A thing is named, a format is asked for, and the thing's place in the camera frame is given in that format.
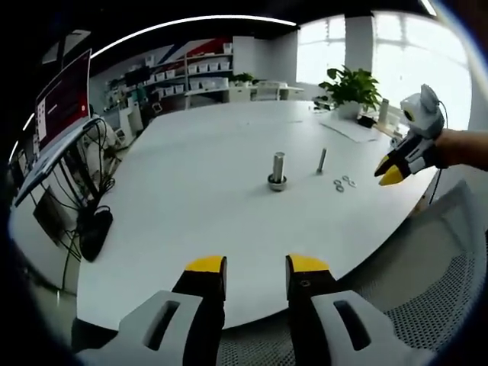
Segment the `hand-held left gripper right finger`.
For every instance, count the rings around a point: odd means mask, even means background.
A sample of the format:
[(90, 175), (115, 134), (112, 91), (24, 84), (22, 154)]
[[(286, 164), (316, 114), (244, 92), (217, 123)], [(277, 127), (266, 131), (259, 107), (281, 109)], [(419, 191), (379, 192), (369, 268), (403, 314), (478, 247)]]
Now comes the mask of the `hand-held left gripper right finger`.
[(434, 358), (397, 338), (390, 318), (361, 295), (341, 289), (325, 262), (290, 254), (285, 268), (298, 365), (427, 365)]

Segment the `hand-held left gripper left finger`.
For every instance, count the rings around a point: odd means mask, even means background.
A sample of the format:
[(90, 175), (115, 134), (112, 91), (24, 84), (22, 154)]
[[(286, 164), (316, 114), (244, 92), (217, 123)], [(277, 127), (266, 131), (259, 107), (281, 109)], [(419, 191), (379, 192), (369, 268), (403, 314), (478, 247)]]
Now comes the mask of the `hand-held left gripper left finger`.
[(186, 265), (170, 291), (128, 313), (100, 348), (80, 351), (83, 365), (214, 365), (225, 320), (226, 257)]

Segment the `person's right hand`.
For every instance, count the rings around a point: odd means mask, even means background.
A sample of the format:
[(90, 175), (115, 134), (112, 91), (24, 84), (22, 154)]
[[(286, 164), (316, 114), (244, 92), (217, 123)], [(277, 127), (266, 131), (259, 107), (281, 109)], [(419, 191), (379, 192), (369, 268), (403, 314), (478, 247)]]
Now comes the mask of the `person's right hand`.
[(440, 163), (444, 167), (474, 166), (477, 162), (477, 145), (477, 138), (468, 131), (450, 129), (443, 129), (435, 141)]

